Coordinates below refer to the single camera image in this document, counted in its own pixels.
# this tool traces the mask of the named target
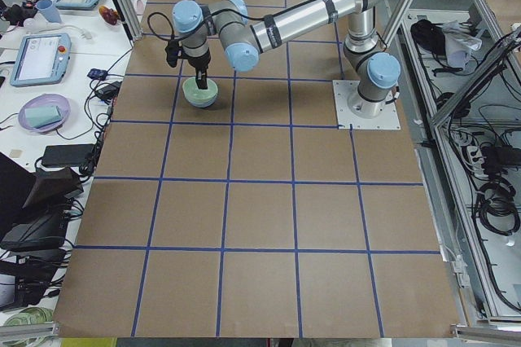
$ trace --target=green sponge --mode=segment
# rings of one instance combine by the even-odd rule
[[[217,99],[219,88],[217,84],[207,79],[208,89],[199,89],[195,77],[188,78],[182,83],[182,91],[185,94],[185,99],[188,103],[197,108],[206,108],[212,105]]]
[[[27,123],[35,129],[39,129],[44,125],[49,125],[51,123],[56,123],[57,121],[62,120],[62,115],[59,112],[58,107],[55,105],[25,108],[24,114]]]

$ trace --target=blue joint cap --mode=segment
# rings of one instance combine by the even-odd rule
[[[259,51],[251,44],[230,44],[225,53],[230,66],[237,72],[249,72],[259,63]]]
[[[182,0],[176,3],[172,16],[179,33],[189,33],[203,21],[203,11],[196,1]]]
[[[401,66],[398,59],[386,52],[371,56],[367,64],[369,79],[380,89],[391,89],[398,82]]]
[[[232,2],[235,7],[237,7],[237,10],[242,13],[243,15],[247,15],[247,8],[246,8],[246,3],[244,0],[228,0],[230,2]],[[243,24],[246,25],[247,24],[247,19],[243,17]]]

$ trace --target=light green bowl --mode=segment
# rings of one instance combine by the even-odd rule
[[[212,105],[217,99],[219,88],[217,88],[217,84],[210,79],[207,80],[207,84],[208,89],[203,90],[197,87],[195,77],[188,78],[184,81],[182,83],[182,91],[188,103],[197,108],[206,108]]]

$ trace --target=red object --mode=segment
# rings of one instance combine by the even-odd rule
[[[108,22],[110,25],[116,25],[117,21],[120,19],[120,15],[114,9],[109,9],[108,7],[99,7],[99,14],[103,17],[103,19]]]

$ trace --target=black power adapter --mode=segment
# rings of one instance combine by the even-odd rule
[[[120,93],[121,81],[112,82],[103,88],[94,91],[96,97],[102,101],[109,101],[114,99]]]

